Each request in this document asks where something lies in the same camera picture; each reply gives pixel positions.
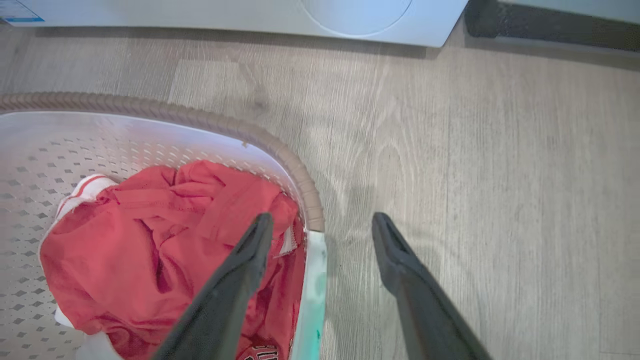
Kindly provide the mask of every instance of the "red clothing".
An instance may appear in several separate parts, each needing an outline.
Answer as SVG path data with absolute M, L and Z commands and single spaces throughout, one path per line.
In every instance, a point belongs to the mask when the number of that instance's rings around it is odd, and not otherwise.
M 238 354 L 267 341 L 287 359 L 300 306 L 298 207 L 277 185 L 209 161 L 142 170 L 67 213 L 40 250 L 49 288 L 76 329 L 104 331 L 126 360 L 149 358 L 253 219 L 273 216 L 273 243 Z

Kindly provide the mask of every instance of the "white plastic laundry basket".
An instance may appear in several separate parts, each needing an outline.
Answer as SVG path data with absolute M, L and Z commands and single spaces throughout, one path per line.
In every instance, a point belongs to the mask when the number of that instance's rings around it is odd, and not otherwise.
M 300 206 L 307 265 L 291 359 L 317 359 L 324 322 L 324 217 L 304 164 L 265 130 L 182 106 L 95 94 L 0 96 L 0 360 L 73 359 L 79 331 L 55 322 L 37 259 L 59 201 L 84 176 L 121 181 L 207 159 L 273 183 Z

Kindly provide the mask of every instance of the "white cloth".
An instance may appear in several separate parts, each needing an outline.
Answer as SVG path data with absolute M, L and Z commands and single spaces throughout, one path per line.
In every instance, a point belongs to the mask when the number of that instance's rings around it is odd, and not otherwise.
M 84 202 L 95 201 L 101 191 L 113 185 L 117 185 L 117 183 L 102 174 L 93 174 L 82 179 L 71 195 L 65 197 L 60 202 L 53 224 L 51 224 L 51 227 L 47 230 L 44 239 L 40 242 L 40 246 L 38 248 L 38 259 L 40 259 L 40 248 L 42 247 L 42 243 L 47 239 L 51 229 L 53 229 L 62 217 Z M 60 324 L 75 329 L 67 316 L 62 313 L 60 306 L 56 308 L 56 312 L 53 317 Z M 78 348 L 78 350 L 76 350 L 76 360 L 123 359 L 118 355 L 113 346 L 111 346 L 111 341 L 107 334 L 104 332 L 98 332 L 94 335 L 84 335 L 84 343 Z

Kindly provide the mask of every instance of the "basket rim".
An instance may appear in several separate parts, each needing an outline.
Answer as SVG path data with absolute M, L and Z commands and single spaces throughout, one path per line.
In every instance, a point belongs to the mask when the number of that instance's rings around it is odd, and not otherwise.
M 324 232 L 320 195 L 307 167 L 276 136 L 245 120 L 138 97 L 81 92 L 0 94 L 0 115 L 29 111 L 77 111 L 141 117 L 229 136 L 263 150 L 289 173 L 304 200 L 307 228 Z

